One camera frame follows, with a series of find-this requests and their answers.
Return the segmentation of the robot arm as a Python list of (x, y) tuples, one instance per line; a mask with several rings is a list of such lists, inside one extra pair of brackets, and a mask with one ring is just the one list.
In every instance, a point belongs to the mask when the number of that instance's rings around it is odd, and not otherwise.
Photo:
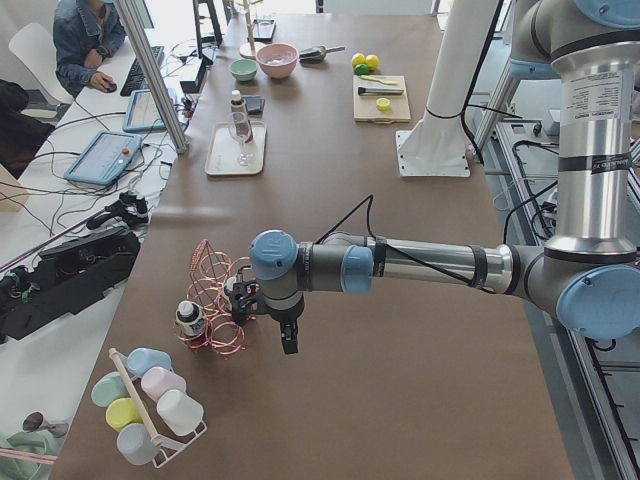
[(541, 246), (494, 248), (350, 235), (332, 227), (299, 243), (281, 230), (249, 248), (254, 277), (225, 288), (232, 320), (268, 315), (283, 349), (298, 349), (308, 291), (361, 293), (376, 277), (463, 285), (514, 295), (595, 341), (639, 325), (636, 245), (624, 231), (639, 5), (635, 1), (519, 1), (510, 68), (561, 82), (555, 225)]

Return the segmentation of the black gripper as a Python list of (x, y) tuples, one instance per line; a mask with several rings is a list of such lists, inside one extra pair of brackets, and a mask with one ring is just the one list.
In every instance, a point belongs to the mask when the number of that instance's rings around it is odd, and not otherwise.
[(238, 272), (236, 302), (231, 319), (236, 325), (245, 325), (250, 317), (269, 315), (280, 324), (281, 344), (285, 355), (298, 353), (297, 319), (304, 311), (304, 297), (299, 296), (293, 305), (285, 309), (277, 309), (267, 304), (256, 280), (245, 281)]

